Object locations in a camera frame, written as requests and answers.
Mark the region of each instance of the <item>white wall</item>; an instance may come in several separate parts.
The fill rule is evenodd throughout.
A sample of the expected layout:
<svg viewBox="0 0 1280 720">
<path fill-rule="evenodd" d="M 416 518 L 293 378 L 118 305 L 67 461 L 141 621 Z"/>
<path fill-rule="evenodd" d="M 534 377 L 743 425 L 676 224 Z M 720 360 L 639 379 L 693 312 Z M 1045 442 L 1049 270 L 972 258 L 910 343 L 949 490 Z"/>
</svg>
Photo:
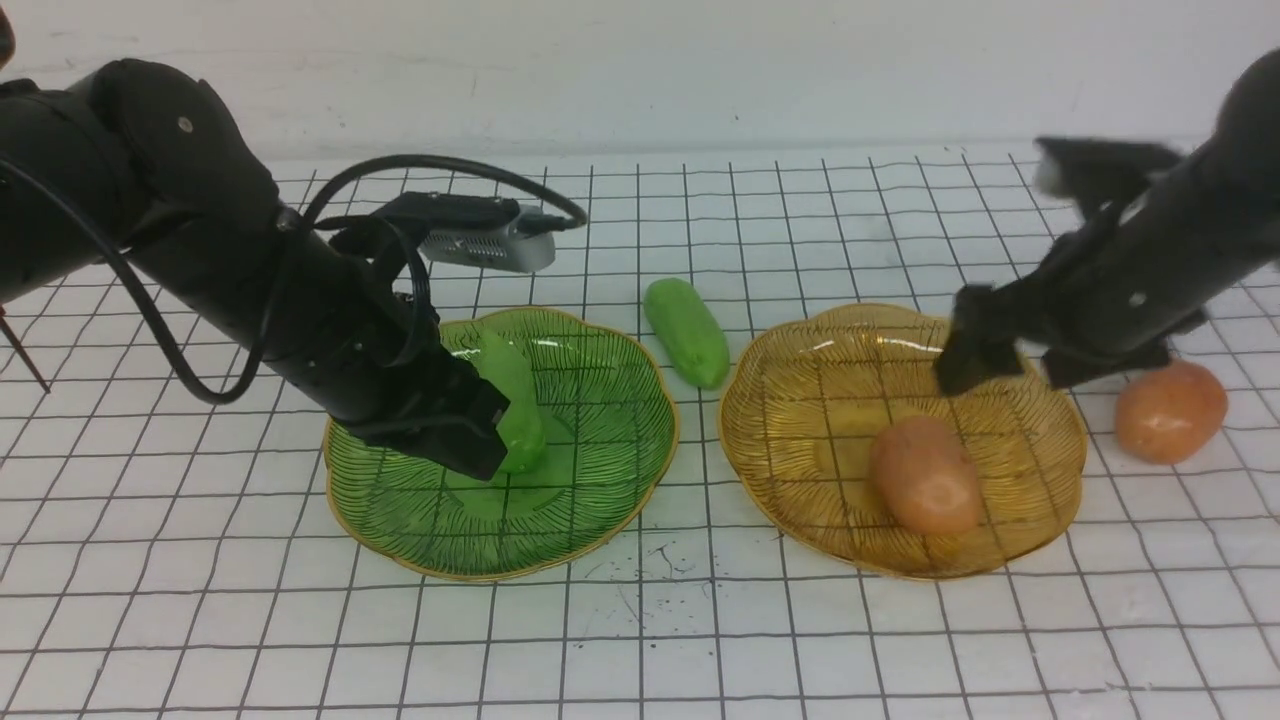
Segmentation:
<svg viewBox="0 0 1280 720">
<path fill-rule="evenodd" d="M 1198 136 L 1277 0 L 0 0 L 6 77 L 141 56 L 269 159 Z"/>
</svg>

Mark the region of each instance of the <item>black cable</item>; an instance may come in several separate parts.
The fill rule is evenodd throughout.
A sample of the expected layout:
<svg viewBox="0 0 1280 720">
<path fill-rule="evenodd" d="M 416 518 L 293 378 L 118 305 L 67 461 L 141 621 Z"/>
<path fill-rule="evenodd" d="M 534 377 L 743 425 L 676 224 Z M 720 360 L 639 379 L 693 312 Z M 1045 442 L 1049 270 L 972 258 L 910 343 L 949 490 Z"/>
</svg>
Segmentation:
<svg viewBox="0 0 1280 720">
<path fill-rule="evenodd" d="M 99 227 L 90 220 L 84 213 L 73 208 L 60 192 L 36 179 L 31 173 L 3 155 L 0 155 L 0 170 L 4 170 L 5 173 L 26 182 L 27 186 L 44 195 L 50 202 L 56 205 L 58 209 L 61 210 L 67 218 L 70 219 L 70 222 L 76 224 L 76 227 L 79 228 L 79 231 L 84 233 L 84 236 L 88 237 L 88 240 L 97 247 L 99 254 L 102 255 L 106 264 L 113 272 L 115 272 L 115 275 L 120 278 L 120 284 L 123 284 L 124 290 L 131 297 L 133 297 L 134 305 L 138 306 L 138 313 L 142 314 L 142 319 L 147 323 L 147 327 L 151 328 L 151 334 L 156 338 L 156 345 L 160 346 L 160 352 L 164 354 L 165 360 L 169 361 L 169 365 L 173 368 L 174 374 L 178 375 L 183 387 L 186 387 L 196 397 L 212 405 L 234 402 L 244 395 L 250 383 L 253 382 L 253 374 L 257 372 L 256 364 L 252 366 L 246 365 L 244 374 L 241 375 L 241 380 L 228 392 L 216 392 L 200 382 L 195 370 L 192 370 L 191 365 L 187 364 L 187 359 L 183 357 L 182 350 L 178 347 L 178 341 L 173 337 L 173 332 L 169 331 L 169 325 L 164 322 L 164 316 L 160 315 L 160 310 L 156 307 L 151 295 L 147 293 L 147 288 L 142 284 L 142 281 L 138 279 L 138 275 L 133 272 L 133 266 L 124 259 L 124 255 L 115 249 L 115 243 L 111 242 L 111 238 L 109 238 L 105 232 L 99 229 Z"/>
<path fill-rule="evenodd" d="M 422 352 L 426 338 L 430 337 L 428 327 L 435 323 L 431 318 L 431 277 L 426 272 L 426 264 L 422 263 L 422 255 L 417 251 L 417 243 L 410 240 L 394 223 L 372 215 L 364 222 L 374 222 L 381 229 L 390 231 L 396 236 L 399 251 L 404 255 L 404 263 L 408 264 L 410 282 L 413 284 L 413 310 L 410 318 L 408 336 L 404 338 L 399 354 L 387 366 L 407 365 Z"/>
<path fill-rule="evenodd" d="M 302 214 L 302 220 L 293 231 L 296 236 L 285 247 L 284 258 L 280 260 L 280 272 L 275 275 L 275 283 L 271 286 L 271 293 L 268 296 L 266 307 L 262 310 L 262 322 L 259 325 L 257 338 L 255 338 L 253 343 L 250 346 L 250 363 L 257 363 L 262 357 L 262 346 L 265 345 L 266 338 L 270 337 L 271 325 L 275 320 L 275 311 L 279 307 L 280 301 L 284 297 L 284 291 L 289 286 L 289 281 L 293 279 L 293 272 L 298 265 L 297 255 L 302 250 L 302 246 L 306 243 L 306 240 L 315 228 L 316 223 L 320 220 L 320 213 L 324 211 L 325 206 L 329 205 L 342 188 L 365 176 L 387 170 L 408 169 L 449 170 L 453 173 L 463 173 L 477 178 L 492 179 L 527 192 L 535 199 L 543 200 L 548 205 L 552 205 L 553 208 L 567 214 L 571 220 L 566 223 L 566 229 L 580 228 L 588 223 L 586 210 L 572 200 L 524 176 L 488 165 L 485 163 L 463 160 L 461 158 L 449 158 L 445 155 L 387 155 L 372 160 L 365 160 L 364 163 L 357 163 L 334 176 L 333 179 L 326 182 L 320 191 L 316 192 L 316 196 L 311 200 L 311 202 L 307 204 L 307 209 Z"/>
<path fill-rule="evenodd" d="M 9 160 L 4 155 L 0 155 L 0 170 L 26 182 L 27 186 L 58 206 L 58 209 L 61 210 L 82 233 L 84 233 L 90 242 L 97 247 L 99 254 L 120 279 L 120 284 L 124 286 L 124 290 L 133 299 L 134 305 L 138 307 L 138 313 L 151 329 L 151 334 L 155 337 L 156 345 L 160 347 L 160 352 L 164 354 L 165 360 L 169 361 L 169 365 L 173 368 L 178 380 L 182 382 L 183 387 L 187 388 L 192 396 L 210 405 L 228 405 L 239 400 L 248 391 L 250 386 L 252 386 L 253 379 L 256 379 L 257 370 L 262 364 L 262 356 L 266 352 L 266 338 L 270 337 L 275 311 L 279 307 L 284 291 L 298 265 L 298 251 L 310 237 L 316 220 L 320 218 L 320 213 L 324 211 L 324 208 L 343 187 L 364 176 L 385 170 L 411 168 L 451 170 L 508 184 L 527 192 L 529 195 L 532 195 L 534 197 L 543 200 L 559 210 L 563 210 L 572 218 L 570 223 L 566 223 L 567 228 L 579 228 L 588 223 L 586 211 L 572 200 L 568 200 L 558 192 L 529 178 L 502 168 L 476 163 L 474 160 L 463 160 L 443 155 L 389 155 L 352 165 L 342 173 L 338 173 L 338 176 L 320 188 L 316 197 L 307 205 L 306 213 L 303 213 L 298 227 L 291 231 L 294 232 L 296 236 L 293 238 L 285 238 L 284 256 L 280 259 L 280 272 L 276 273 L 275 283 L 271 286 L 271 293 L 269 295 L 266 306 L 262 310 L 262 322 L 259 325 L 257 337 L 250 345 L 244 368 L 241 370 L 239 378 L 230 389 L 218 392 L 201 382 L 195 370 L 191 369 L 191 365 L 182 354 L 182 348 L 178 347 L 177 338 L 173 337 L 173 332 L 169 329 L 168 323 L 165 323 L 164 316 L 156 307 L 155 300 L 152 300 L 147 293 L 142 281 L 140 281 L 137 273 L 133 272 L 133 266 L 129 265 L 129 261 L 115 247 L 111 238 L 108 237 L 108 234 L 100 229 L 83 211 L 73 206 L 72 202 L 60 192 L 28 173 L 17 163 Z M 407 245 L 411 243 L 403 237 L 403 233 L 399 233 L 398 231 L 397 233 L 402 238 L 402 249 L 406 251 L 406 260 L 410 264 L 410 274 L 413 277 L 415 319 L 420 319 L 421 315 L 419 313 L 419 307 L 421 306 L 421 311 L 426 311 L 428 302 L 419 302 L 419 297 L 430 297 L 426 266 L 422 264 L 421 258 L 417 256 L 419 254 L 416 249 L 413 249 L 412 252 L 408 251 Z M 410 336 L 401 351 L 401 356 L 404 356 L 406 354 L 416 355 L 420 350 L 415 348 L 412 345 L 421 345 L 422 342 L 421 336 L 416 334 L 419 327 L 417 322 L 413 322 L 413 325 L 410 328 Z"/>
</svg>

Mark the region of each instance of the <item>glass plate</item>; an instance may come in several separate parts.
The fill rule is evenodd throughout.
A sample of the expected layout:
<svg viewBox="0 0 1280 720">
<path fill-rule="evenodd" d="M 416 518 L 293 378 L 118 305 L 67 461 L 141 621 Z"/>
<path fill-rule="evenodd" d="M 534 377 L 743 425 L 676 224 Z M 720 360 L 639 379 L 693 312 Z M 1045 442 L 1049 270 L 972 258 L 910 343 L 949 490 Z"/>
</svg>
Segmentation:
<svg viewBox="0 0 1280 720">
<path fill-rule="evenodd" d="M 721 402 L 719 433 L 769 520 L 835 557 L 918 579 L 991 571 L 1066 530 L 1088 447 L 1075 404 L 1025 357 L 1024 377 L 943 398 L 933 360 L 947 328 L 905 307 L 855 304 L 748 346 Z M 922 413 L 950 423 L 978 466 L 986 520 L 974 530 L 905 530 L 867 479 L 876 434 Z"/>
<path fill-rule="evenodd" d="M 680 414 L 635 340 L 544 307 L 443 323 L 456 355 L 479 325 L 534 370 L 547 452 L 536 470 L 484 483 L 429 460 L 371 448 L 329 423 L 329 506 L 356 541 L 428 575 L 492 580 L 584 555 L 626 527 L 666 474 Z"/>
</svg>

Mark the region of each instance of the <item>yellow plate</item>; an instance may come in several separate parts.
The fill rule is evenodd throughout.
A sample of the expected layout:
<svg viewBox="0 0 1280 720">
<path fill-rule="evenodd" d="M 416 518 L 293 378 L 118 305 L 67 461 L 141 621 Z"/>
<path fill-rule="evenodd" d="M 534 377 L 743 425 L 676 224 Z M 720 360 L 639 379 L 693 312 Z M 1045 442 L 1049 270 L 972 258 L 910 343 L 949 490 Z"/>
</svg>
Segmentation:
<svg viewBox="0 0 1280 720">
<path fill-rule="evenodd" d="M 1088 451 L 1075 404 L 1025 357 L 1027 375 L 943 398 L 933 361 L 947 332 L 941 318 L 855 304 L 778 325 L 746 347 L 721 400 L 719 434 L 771 521 L 841 560 L 916 579 L 987 573 L 1066 530 Z M 947 420 L 964 441 L 987 510 L 979 528 L 908 532 L 867 479 L 872 438 L 911 414 Z"/>
</svg>

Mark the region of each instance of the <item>black grid line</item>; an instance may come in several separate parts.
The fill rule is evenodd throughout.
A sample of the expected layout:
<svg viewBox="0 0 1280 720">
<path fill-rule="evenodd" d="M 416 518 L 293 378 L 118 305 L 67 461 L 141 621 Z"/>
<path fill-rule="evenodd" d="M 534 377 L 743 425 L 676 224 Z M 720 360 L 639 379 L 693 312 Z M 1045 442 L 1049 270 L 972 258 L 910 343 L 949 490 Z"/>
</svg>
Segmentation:
<svg viewBox="0 0 1280 720">
<path fill-rule="evenodd" d="M 685 218 L 689 218 L 689 173 L 685 172 L 685 167 L 681 165 L 680 183 L 685 191 Z M 685 240 L 689 240 L 692 233 L 692 223 L 685 223 Z M 689 268 L 692 270 L 694 266 L 694 246 L 689 245 Z M 698 424 L 699 428 L 707 427 L 707 409 L 705 409 L 705 395 L 701 388 L 698 388 Z M 701 460 L 703 479 L 708 479 L 707 474 L 707 445 L 705 438 L 699 436 L 698 455 Z M 712 629 L 714 630 L 714 643 L 716 643 L 716 685 L 719 691 L 719 716 L 721 720 L 726 720 L 727 706 L 724 703 L 724 648 L 721 643 L 721 621 L 719 621 L 719 598 L 716 594 L 716 588 L 718 587 L 718 580 L 716 579 L 716 537 L 712 532 L 712 491 L 710 483 L 705 482 L 703 487 L 703 502 L 707 503 L 707 553 L 710 555 L 712 562 L 708 566 L 708 577 L 710 583 L 710 603 L 712 603 Z"/>
<path fill-rule="evenodd" d="M 744 158 L 663 168 L 634 159 L 540 163 L 541 179 L 582 199 L 593 223 L 566 233 L 558 261 L 524 278 L 527 282 L 433 264 L 433 300 L 447 319 L 461 319 L 557 297 L 556 306 L 589 322 L 617 324 L 657 350 L 640 299 L 657 277 L 678 275 L 705 288 L 708 306 L 740 351 L 778 322 L 855 300 L 942 314 L 950 306 L 954 279 L 989 282 L 1025 274 L 1038 261 L 1036 249 L 1047 247 L 1052 237 L 1073 227 L 1070 206 L 1039 196 L 1027 181 L 1033 160 L 1007 155 L 977 161 L 956 155 L 955 161 L 929 163 L 922 156 L 873 154 L 854 163 Z M 316 170 L 310 178 L 285 178 L 280 184 L 305 200 L 314 183 L 324 179 L 325 172 Z M 410 170 L 361 179 L 333 213 L 369 210 L 420 183 L 480 195 L 495 191 L 493 183 Z M 769 560 L 744 559 L 735 536 L 759 533 L 763 538 L 773 528 L 746 500 L 723 457 L 713 430 L 719 392 L 681 386 L 662 352 L 655 359 L 672 379 L 669 389 L 685 425 L 676 460 L 654 496 L 671 493 L 663 503 L 652 503 L 632 527 L 570 566 L 480 584 L 412 574 L 356 547 L 329 514 L 324 488 L 315 483 L 324 469 L 317 452 L 319 407 L 270 372 L 262 373 L 266 388 L 260 397 L 246 404 L 214 410 L 183 402 L 173 392 L 178 388 L 172 373 L 155 360 L 155 343 L 136 311 L 120 304 L 118 283 L 102 278 L 97 270 L 61 278 L 41 291 L 47 295 L 13 304 L 8 315 L 41 369 L 56 370 L 51 374 L 54 395 L 40 397 L 12 352 L 0 368 L 0 446 L 5 447 L 0 520 L 8 523 L 0 523 L 0 614 L 15 619 L 0 629 L 5 716 L 191 711 L 241 717 L 282 711 L 320 717 L 340 710 L 394 711 L 399 717 L 461 708 L 484 717 L 485 707 L 508 712 L 554 707 L 559 717 L 593 708 L 626 708 L 648 717 L 663 705 L 692 702 L 726 719 L 737 711 L 735 703 L 754 700 L 796 703 L 795 712 L 808 719 L 814 711 L 806 701 L 820 700 L 878 702 L 887 719 L 901 720 L 910 712 L 901 701 L 950 702 L 957 711 L 963 706 L 969 716 L 980 716 L 979 698 L 1043 698 L 1056 719 L 1065 716 L 1062 703 L 1073 697 L 1115 692 L 1128 696 L 1126 705 L 1138 717 L 1142 706 L 1133 696 L 1155 691 L 1207 696 L 1215 711 L 1231 720 L 1229 712 L 1236 706 L 1253 702 L 1254 694 L 1266 697 L 1258 691 L 1280 691 L 1280 648 L 1275 646 L 1280 618 L 1265 594 L 1280 583 L 1275 511 L 1280 452 L 1271 452 L 1261 439 L 1280 438 L 1280 373 L 1267 365 L 1280 361 L 1280 345 L 1251 340 L 1238 347 L 1222 329 L 1224 320 L 1240 323 L 1239 331 L 1252 318 L 1258 318 L 1260 332 L 1267 323 L 1276 327 L 1280 274 L 1274 272 L 1240 283 L 1240 302 L 1230 309 L 1235 314 L 1216 314 L 1198 342 L 1181 352 L 1233 372 L 1229 389 L 1249 400 L 1253 410 L 1229 421 L 1224 437 L 1203 456 L 1176 468 L 1140 466 L 1124 459 L 1116 452 L 1114 432 L 1091 423 L 1085 477 L 1096 483 L 1085 492 L 1114 500 L 1093 496 L 1106 500 L 1100 506 L 1105 514 L 1076 519 L 1065 537 L 995 574 L 1002 577 L 996 585 L 982 585 L 1007 588 L 1007 598 L 989 598 L 1001 609 L 1007 606 L 1000 610 L 1007 612 L 1000 621 L 992 615 L 995 606 L 975 607 L 972 598 L 970 605 L 957 605 L 946 584 L 920 588 L 932 597 L 922 606 L 916 605 L 920 596 L 910 594 L 914 591 L 886 596 L 887 588 L 897 588 L 888 578 L 831 565 L 781 538 L 776 546 L 762 541 L 762 548 L 769 547 Z M 206 382 L 234 378 L 239 350 L 210 333 L 154 283 L 146 284 L 175 328 L 189 323 L 183 348 L 207 365 L 201 373 Z M 123 388 L 141 395 L 128 397 Z M 1071 395 L 1091 421 L 1114 393 L 1114 384 L 1100 383 Z M 77 437 L 58 437 L 59 428 L 70 428 Z M 111 437 L 123 438 L 119 451 L 111 450 Z M 63 447 L 69 450 L 61 452 Z M 97 464 L 108 468 L 101 477 L 91 469 Z M 1206 505 L 1203 493 L 1193 488 L 1203 491 L 1222 474 L 1231 475 L 1221 491 L 1229 497 Z M 1172 488 L 1176 500 L 1152 497 L 1143 489 L 1151 484 L 1147 480 Z M 132 523 L 133 529 L 122 530 L 122 523 Z M 694 569 L 687 575 L 645 571 L 652 561 L 645 555 L 648 541 L 658 533 L 698 546 L 690 551 Z M 230 552 L 250 547 L 243 543 L 256 543 L 251 547 L 264 548 L 270 557 L 257 562 Z M 106 570 L 87 560 L 90 552 L 119 559 L 120 577 L 109 580 Z M 573 565 L 584 562 L 590 564 L 584 573 L 575 571 Z M 128 575 L 134 570 L 136 577 Z M 242 582 L 221 582 L 229 571 Z M 1201 579 L 1212 579 L 1215 592 L 1225 594 L 1198 593 L 1194 588 Z M 964 591 L 965 580 L 955 583 L 957 592 L 973 592 Z M 1066 605 L 1046 607 L 1038 588 L 1065 587 L 1057 583 L 1078 583 L 1080 614 L 1068 615 Z M 1116 618 L 1117 600 L 1107 588 L 1128 584 L 1149 588 L 1146 600 L 1167 611 Z M 575 623 L 584 601 L 609 597 L 623 587 L 636 593 L 639 609 L 622 607 L 630 602 L 623 598 L 613 609 L 588 609 L 591 623 Z M 552 588 L 563 588 L 563 606 L 522 609 L 532 624 L 518 637 L 495 632 L 503 623 L 499 614 L 509 607 L 506 594 L 499 602 L 499 593 L 540 597 L 556 594 Z M 690 619 L 699 619 L 659 626 L 663 609 L 657 598 L 686 588 L 694 591 Z M 749 588 L 776 588 L 769 594 L 776 605 L 744 607 L 740 598 L 750 597 Z M 526 589 L 534 594 L 521 596 Z M 358 607 L 367 609 L 370 598 L 397 593 L 404 593 L 399 597 L 406 607 L 412 605 L 412 618 L 406 607 L 388 607 L 388 630 L 378 637 L 358 632 L 369 619 L 348 623 Z M 577 598 L 573 605 L 571 598 Z M 895 598 L 904 600 L 902 609 L 895 607 Z M 1208 612 L 1206 602 L 1235 610 Z M 123 611 L 119 616 L 105 612 L 105 626 L 81 642 L 68 641 L 68 628 L 87 626 L 70 610 L 99 607 Z M 131 630 L 143 607 L 154 612 L 148 619 L 155 632 L 164 630 L 148 635 L 150 642 Z M 252 607 L 265 615 L 243 620 L 261 623 L 260 628 L 210 637 L 206 607 Z M 925 615 L 932 619 L 904 615 L 911 607 L 929 607 Z M 626 623 L 611 621 L 612 611 L 625 612 Z M 762 619 L 744 624 L 744 611 Z M 767 616 L 776 621 L 768 624 Z M 229 630 L 233 621 L 224 619 Z M 273 634 L 273 626 L 282 623 L 294 628 L 291 637 Z M 297 629 L 302 626 L 308 629 Z M 1143 685 L 1130 666 L 1132 638 L 1153 633 L 1166 642 L 1176 638 L 1178 655 L 1189 656 L 1185 671 L 1166 671 L 1167 685 Z M 1120 634 L 1130 638 L 1128 652 L 1119 652 L 1112 642 Z M 920 660 L 940 671 L 950 666 L 951 685 L 957 682 L 959 692 L 928 692 L 924 680 L 901 675 L 893 653 L 913 638 L 943 651 Z M 960 652 L 965 648 L 972 655 L 974 648 L 988 647 L 988 641 L 989 647 L 1025 642 L 1033 667 L 1019 675 L 1019 684 L 995 682 L 992 670 L 982 665 L 991 659 Z M 573 682 L 570 653 L 582 643 L 626 646 L 631 655 L 616 657 L 627 662 L 626 673 L 636 673 L 626 678 L 634 689 L 614 684 L 612 691 L 602 687 L 586 693 L 598 697 L 582 697 L 579 682 L 567 693 Z M 768 694 L 750 687 L 741 675 L 744 659 L 735 656 L 741 647 L 772 648 L 754 660 L 794 671 L 795 692 Z M 867 648 L 870 657 L 823 650 L 837 653 L 824 659 L 813 655 L 817 647 Z M 1059 657 L 1061 648 L 1074 647 L 1096 647 L 1100 662 L 1114 665 L 1115 673 L 1106 675 L 1115 679 L 1102 684 L 1101 671 Z M 492 651 L 506 659 L 531 648 L 549 651 L 548 665 L 559 656 L 558 676 L 547 667 L 545 680 L 526 680 L 512 675 L 507 664 L 493 665 Z M 262 662 L 275 652 L 301 659 L 307 670 L 264 692 L 266 680 L 255 685 L 255 678 L 270 673 Z M 393 675 L 379 683 L 385 693 L 364 693 L 370 702 L 348 702 L 353 698 L 342 697 L 342 688 L 351 688 L 351 679 L 340 675 L 348 670 L 339 659 L 349 652 L 403 653 L 404 665 L 385 667 Z M 457 664 L 433 665 L 436 675 L 426 678 L 433 689 L 424 694 L 416 687 L 424 675 L 413 664 L 438 653 Z M 122 670 L 129 661 L 155 657 L 168 659 L 154 662 L 161 667 L 155 678 Z M 214 659 L 209 667 L 218 671 L 205 679 L 209 693 L 175 693 L 179 680 L 187 683 L 180 675 L 188 659 Z M 849 687 L 832 689 L 822 660 L 846 666 L 863 662 L 864 674 L 846 678 Z M 1247 661 L 1253 665 L 1245 666 Z M 663 667 L 666 662 L 682 670 L 673 675 Z M 197 662 L 187 671 L 201 666 Z M 10 667 L 13 676 L 6 675 Z M 168 676 L 159 676 L 166 671 Z M 47 689 L 50 678 L 60 683 L 56 697 Z"/>
</svg>

